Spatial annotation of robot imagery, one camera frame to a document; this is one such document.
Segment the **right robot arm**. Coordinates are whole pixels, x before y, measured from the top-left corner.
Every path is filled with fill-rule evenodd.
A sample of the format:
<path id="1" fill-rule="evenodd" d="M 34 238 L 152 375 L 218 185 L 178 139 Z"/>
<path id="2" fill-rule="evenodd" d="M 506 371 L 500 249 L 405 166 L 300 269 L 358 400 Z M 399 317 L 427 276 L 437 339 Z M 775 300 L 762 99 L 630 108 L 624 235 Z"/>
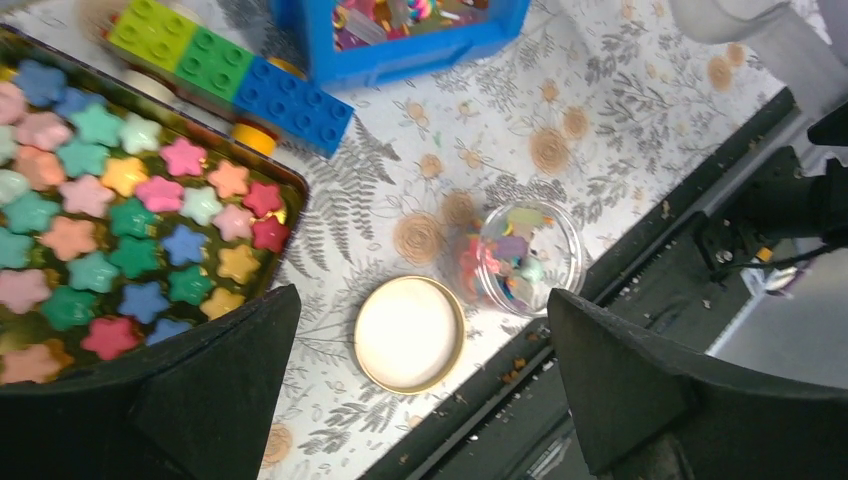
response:
<path id="1" fill-rule="evenodd" d="M 787 117 L 755 150 L 766 160 L 784 147 L 799 159 L 833 152 L 823 174 L 754 180 L 726 211 L 730 221 L 768 240 L 817 237 L 847 244 L 847 4 L 823 1 L 836 21 L 827 43 L 788 1 L 673 1 L 673 18 L 703 44 L 741 43 L 792 96 Z"/>

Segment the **round cream jar lid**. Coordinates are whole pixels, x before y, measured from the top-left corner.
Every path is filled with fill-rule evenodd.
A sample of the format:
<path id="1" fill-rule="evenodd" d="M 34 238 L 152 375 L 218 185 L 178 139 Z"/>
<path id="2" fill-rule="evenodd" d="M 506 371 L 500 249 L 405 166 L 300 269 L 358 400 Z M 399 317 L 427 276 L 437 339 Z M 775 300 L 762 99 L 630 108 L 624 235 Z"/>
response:
<path id="1" fill-rule="evenodd" d="M 373 383 L 396 394 L 417 395 L 455 368 L 465 333 L 456 295 L 434 279 L 407 275 L 381 284 L 362 303 L 353 351 Z"/>

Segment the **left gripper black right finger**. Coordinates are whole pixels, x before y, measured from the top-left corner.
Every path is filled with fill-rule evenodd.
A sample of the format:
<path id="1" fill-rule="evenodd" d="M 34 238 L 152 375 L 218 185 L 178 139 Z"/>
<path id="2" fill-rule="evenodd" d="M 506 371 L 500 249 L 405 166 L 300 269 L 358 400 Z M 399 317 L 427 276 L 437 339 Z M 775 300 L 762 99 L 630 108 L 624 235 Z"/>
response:
<path id="1" fill-rule="evenodd" d="M 547 313 L 588 470 L 602 479 L 843 479 L 847 393 L 744 368 L 556 289 Z"/>

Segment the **clear round glass jar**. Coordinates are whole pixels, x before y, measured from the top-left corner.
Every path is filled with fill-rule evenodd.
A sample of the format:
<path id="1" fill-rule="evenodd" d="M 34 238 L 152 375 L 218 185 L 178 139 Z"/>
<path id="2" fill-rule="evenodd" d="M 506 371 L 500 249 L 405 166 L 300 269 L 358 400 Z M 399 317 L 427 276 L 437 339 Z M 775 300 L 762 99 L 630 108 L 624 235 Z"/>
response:
<path id="1" fill-rule="evenodd" d="M 588 253 L 562 206 L 517 200 L 463 225 L 452 261 L 449 279 L 466 303 L 535 318 L 547 314 L 551 291 L 580 292 Z"/>

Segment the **blue plastic candy bin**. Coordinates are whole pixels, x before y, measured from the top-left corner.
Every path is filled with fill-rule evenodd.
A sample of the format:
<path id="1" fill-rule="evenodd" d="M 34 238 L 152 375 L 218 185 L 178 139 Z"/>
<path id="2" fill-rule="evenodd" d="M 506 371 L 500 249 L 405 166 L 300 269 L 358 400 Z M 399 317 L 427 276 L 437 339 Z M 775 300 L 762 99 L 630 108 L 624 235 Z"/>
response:
<path id="1" fill-rule="evenodd" d="M 371 87 L 489 57 L 516 39 L 526 1 L 271 1 L 273 23 L 295 35 L 310 80 Z"/>

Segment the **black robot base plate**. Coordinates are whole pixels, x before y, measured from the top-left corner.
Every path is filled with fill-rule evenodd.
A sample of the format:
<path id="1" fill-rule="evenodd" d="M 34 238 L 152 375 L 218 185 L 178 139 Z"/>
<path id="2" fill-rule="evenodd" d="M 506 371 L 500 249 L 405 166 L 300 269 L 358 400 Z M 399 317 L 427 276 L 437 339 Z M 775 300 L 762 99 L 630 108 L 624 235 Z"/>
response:
<path id="1" fill-rule="evenodd" d="M 582 295 L 621 318 L 708 348 L 748 297 L 739 276 L 721 284 L 695 239 L 726 225 L 734 194 L 800 171 L 794 148 L 755 150 L 793 104 L 780 91 L 588 270 Z M 532 320 L 365 472 L 368 479 L 585 479 L 549 323 Z"/>

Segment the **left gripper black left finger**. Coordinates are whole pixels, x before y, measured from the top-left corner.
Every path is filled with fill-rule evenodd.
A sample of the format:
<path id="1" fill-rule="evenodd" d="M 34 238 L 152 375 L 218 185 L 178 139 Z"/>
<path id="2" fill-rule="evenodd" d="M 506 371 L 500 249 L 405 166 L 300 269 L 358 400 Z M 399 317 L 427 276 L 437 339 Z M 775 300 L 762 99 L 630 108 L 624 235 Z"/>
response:
<path id="1" fill-rule="evenodd" d="M 301 312 L 293 285 L 46 384 L 1 389 L 5 479 L 253 479 Z"/>

